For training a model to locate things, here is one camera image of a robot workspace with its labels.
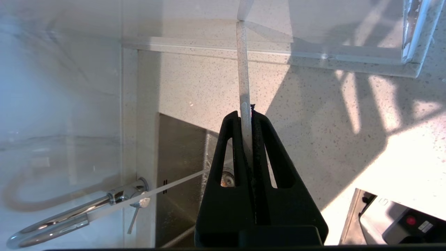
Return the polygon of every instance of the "chrome faucet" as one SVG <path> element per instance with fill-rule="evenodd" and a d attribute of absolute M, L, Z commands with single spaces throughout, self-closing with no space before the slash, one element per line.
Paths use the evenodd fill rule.
<path fill-rule="evenodd" d="M 59 213 L 18 231 L 8 239 L 6 245 L 11 249 L 29 247 L 88 226 L 90 224 L 87 216 L 88 212 L 105 205 L 118 204 L 148 190 L 147 181 L 144 178 L 139 178 L 131 184 L 108 191 L 106 196 L 102 198 Z M 140 205 L 132 206 L 136 207 L 136 215 Z"/>

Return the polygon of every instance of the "faucet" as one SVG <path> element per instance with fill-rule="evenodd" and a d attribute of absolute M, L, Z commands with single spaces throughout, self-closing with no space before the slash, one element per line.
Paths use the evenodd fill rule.
<path fill-rule="evenodd" d="M 29 247 L 83 228 L 90 224 L 87 215 L 88 212 L 106 205 L 121 203 L 132 197 L 146 193 L 148 190 L 149 186 L 147 181 L 144 178 L 139 178 L 131 184 L 108 191 L 105 196 L 99 199 L 59 213 L 18 231 L 7 240 L 6 245 L 11 249 Z M 139 207 L 143 207 L 138 203 L 132 204 L 132 206 L 136 207 L 137 210 Z"/>

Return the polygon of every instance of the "speckled countertop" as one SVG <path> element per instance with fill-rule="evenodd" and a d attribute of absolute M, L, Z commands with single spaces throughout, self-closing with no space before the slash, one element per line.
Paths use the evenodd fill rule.
<path fill-rule="evenodd" d="M 445 25 L 418 79 L 249 63 L 251 102 L 321 209 L 326 244 L 339 242 L 354 188 L 446 220 Z M 140 51 L 139 62 L 158 80 L 160 113 L 218 132 L 238 110 L 235 60 Z"/>

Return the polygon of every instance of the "stainless steel sink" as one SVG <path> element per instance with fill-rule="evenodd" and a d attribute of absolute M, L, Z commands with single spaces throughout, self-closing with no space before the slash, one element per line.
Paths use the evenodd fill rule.
<path fill-rule="evenodd" d="M 158 187 L 211 167 L 217 133 L 164 114 L 159 123 Z M 233 174 L 231 143 L 224 171 Z M 155 247 L 194 247 L 193 227 L 206 180 L 207 174 L 157 194 Z"/>

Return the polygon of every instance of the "red button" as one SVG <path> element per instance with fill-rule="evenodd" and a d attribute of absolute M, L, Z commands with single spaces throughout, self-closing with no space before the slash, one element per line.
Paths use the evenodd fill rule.
<path fill-rule="evenodd" d="M 414 216 L 408 216 L 406 218 L 406 223 L 413 226 L 417 223 L 417 220 L 415 220 Z"/>

